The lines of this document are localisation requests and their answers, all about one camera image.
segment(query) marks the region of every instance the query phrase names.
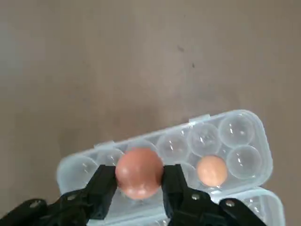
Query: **egg carton cup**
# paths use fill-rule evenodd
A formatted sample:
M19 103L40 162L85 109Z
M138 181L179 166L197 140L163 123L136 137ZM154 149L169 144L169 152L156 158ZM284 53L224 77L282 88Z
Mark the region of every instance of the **egg carton cup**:
M225 197L260 186L273 170L262 122L250 111L234 110L200 116L182 125L95 145L93 149L67 156L57 169L61 193L84 188L99 165L116 165L122 155L134 148L151 149L165 165L181 164L188 185L208 192L211 197ZM219 156L227 165L228 177L220 186L208 187L198 179L197 164L207 155ZM164 213L161 189L146 200L131 200L117 190L107 218L98 224L137 220L150 212L152 216Z

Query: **egg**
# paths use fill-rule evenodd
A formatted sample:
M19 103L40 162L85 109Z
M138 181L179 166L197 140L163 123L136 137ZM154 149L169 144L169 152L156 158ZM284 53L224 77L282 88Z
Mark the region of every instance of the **egg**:
M215 155L203 157L197 165L198 178L206 186L220 186L228 176L226 163Z
M161 186L163 163L149 148L133 148L117 163L115 175L119 188L131 199L146 199Z

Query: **concrete floor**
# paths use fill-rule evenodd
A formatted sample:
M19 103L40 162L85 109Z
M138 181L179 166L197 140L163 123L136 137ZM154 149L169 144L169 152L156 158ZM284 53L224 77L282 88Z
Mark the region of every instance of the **concrete floor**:
M58 196L60 159L248 109L274 159L265 187L300 219L301 1L1 0L0 213Z

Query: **egg carton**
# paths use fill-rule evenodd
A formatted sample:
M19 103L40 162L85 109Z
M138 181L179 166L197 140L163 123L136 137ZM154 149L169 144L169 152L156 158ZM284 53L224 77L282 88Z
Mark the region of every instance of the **egg carton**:
M150 148L165 165L181 164L188 185L209 193L212 198L260 186L273 170L262 122L250 111L235 110L200 116L182 125L99 144L68 156L57 169L61 193L84 188L99 165L116 165L122 155L135 147ZM220 186L206 186L198 178L197 163L207 155L219 156L226 162L228 177ZM164 213L162 199L161 189L145 200L132 200L117 189L106 219L96 221L97 225L126 224L158 216Z
M219 203L224 198L237 198L242 201L252 212L267 226L285 226L284 208L281 200L271 191L256 187L244 192L229 195L228 197L214 197L213 201ZM131 226L167 226L169 219L165 214L156 216L156 220L140 219Z

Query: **screw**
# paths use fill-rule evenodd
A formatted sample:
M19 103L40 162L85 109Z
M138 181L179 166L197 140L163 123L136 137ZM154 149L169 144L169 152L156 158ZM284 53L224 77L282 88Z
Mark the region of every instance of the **screw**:
M235 203L232 200L227 200L226 205L229 207L233 207L233 206L235 206Z
M37 206L39 206L40 203L41 203L40 200L36 200L36 201L32 202L29 207L36 208Z
M198 194L193 194L191 197L192 197L193 200L198 200L199 199L199 195Z

